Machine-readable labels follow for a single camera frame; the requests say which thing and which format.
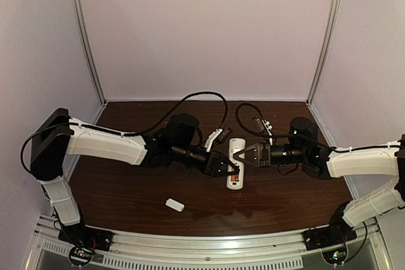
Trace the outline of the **white remote control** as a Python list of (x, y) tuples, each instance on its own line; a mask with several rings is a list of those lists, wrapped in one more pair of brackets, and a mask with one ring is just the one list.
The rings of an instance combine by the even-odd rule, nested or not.
[(228, 158), (232, 166), (228, 165), (228, 172), (233, 175), (227, 177), (227, 188), (240, 190), (244, 186), (244, 163), (234, 159), (234, 154), (246, 148), (246, 141), (243, 138), (231, 138), (228, 144)]

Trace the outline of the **white battery cover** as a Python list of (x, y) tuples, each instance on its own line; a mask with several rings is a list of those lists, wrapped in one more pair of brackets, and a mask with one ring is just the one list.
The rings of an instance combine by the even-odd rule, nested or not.
[(184, 204), (182, 204), (182, 203), (180, 203), (180, 202), (178, 202), (178, 201), (176, 201), (176, 200), (174, 200), (172, 198), (169, 198), (169, 199), (166, 200), (165, 206), (167, 206), (167, 207), (169, 207), (169, 208), (171, 208), (171, 209), (173, 209), (173, 210), (175, 210), (177, 212), (182, 212), (184, 210), (184, 208), (185, 208)]

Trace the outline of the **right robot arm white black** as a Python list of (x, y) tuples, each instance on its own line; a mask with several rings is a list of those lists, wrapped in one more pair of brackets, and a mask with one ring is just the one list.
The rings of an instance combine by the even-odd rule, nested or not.
[(290, 121), (288, 143), (276, 145), (270, 123), (259, 118), (253, 121), (265, 142), (246, 146), (241, 138), (229, 141), (229, 156), (240, 169), (246, 165), (267, 168), (295, 164), (301, 166), (306, 175), (319, 180), (352, 175), (392, 177), (380, 188), (338, 206), (328, 226), (305, 231), (307, 245), (352, 240), (356, 236), (354, 228), (357, 225), (392, 209), (404, 207), (403, 139), (357, 148), (328, 147), (318, 142), (318, 126), (315, 123), (304, 117), (296, 117)]

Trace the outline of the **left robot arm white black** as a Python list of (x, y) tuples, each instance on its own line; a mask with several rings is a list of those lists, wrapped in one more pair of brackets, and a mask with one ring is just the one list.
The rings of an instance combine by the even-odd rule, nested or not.
[(199, 120), (185, 113), (173, 115), (167, 125), (154, 134), (130, 133), (84, 123), (59, 108), (22, 147), (31, 146), (26, 172), (40, 184), (56, 211), (62, 233), (72, 243), (82, 243), (93, 235), (86, 227), (81, 210), (73, 198), (63, 173), (67, 155), (91, 156), (121, 161), (142, 168), (159, 168), (173, 162), (197, 169), (210, 177), (237, 175), (240, 169), (221, 152), (212, 148), (221, 135), (216, 129), (204, 147), (192, 145), (200, 135)]

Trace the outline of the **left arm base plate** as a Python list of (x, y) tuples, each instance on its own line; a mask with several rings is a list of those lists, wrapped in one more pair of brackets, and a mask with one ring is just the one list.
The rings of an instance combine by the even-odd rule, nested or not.
[(113, 232), (90, 228), (86, 225), (75, 224), (62, 226), (58, 239), (78, 247), (108, 252), (111, 246)]

